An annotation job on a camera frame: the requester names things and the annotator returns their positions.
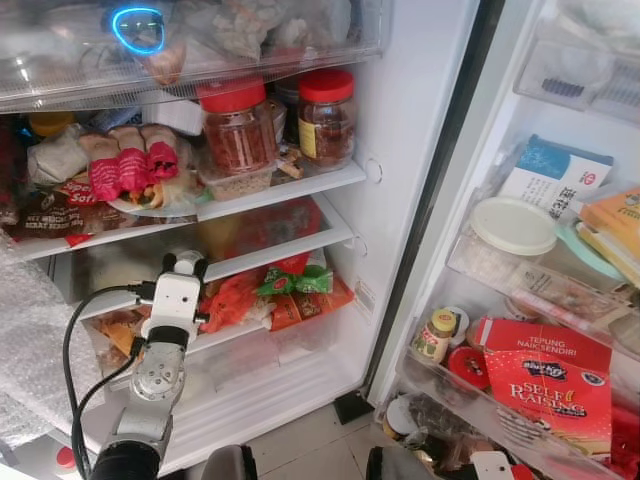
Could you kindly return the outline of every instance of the gray floor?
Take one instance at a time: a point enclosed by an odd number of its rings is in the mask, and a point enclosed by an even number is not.
[[[369,450],[391,440],[371,414],[340,425],[328,405],[248,443],[261,480],[363,480]],[[204,465],[189,471],[200,480]]]

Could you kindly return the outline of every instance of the yellow label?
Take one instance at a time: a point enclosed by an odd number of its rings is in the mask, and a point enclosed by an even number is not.
[[[316,127],[313,123],[298,119],[300,150],[309,158],[316,158]]]

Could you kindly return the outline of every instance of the jar of chili flakes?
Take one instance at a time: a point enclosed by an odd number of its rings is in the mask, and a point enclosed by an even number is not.
[[[353,75],[317,70],[300,78],[300,149],[320,170],[344,167],[353,155],[356,106]]]
[[[271,107],[262,80],[198,87],[198,97],[207,112],[204,132],[215,168],[237,175],[276,160]]]

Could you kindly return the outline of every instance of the red jar lid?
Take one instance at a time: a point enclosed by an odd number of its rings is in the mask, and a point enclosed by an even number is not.
[[[73,458],[73,451],[68,447],[63,447],[56,455],[56,463],[62,468],[74,468],[76,461]]]
[[[229,84],[200,86],[196,89],[200,106],[211,113],[231,113],[264,102],[267,92],[261,80],[248,80]]]
[[[338,102],[353,95],[353,75],[344,70],[317,70],[303,75],[298,88],[300,97],[310,102]]]
[[[448,361],[449,370],[480,390],[490,385],[484,354],[471,347],[456,348]]]

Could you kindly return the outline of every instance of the self raising flour box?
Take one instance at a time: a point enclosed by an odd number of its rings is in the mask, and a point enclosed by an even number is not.
[[[494,397],[585,454],[611,448],[611,349],[564,327],[483,318]]]

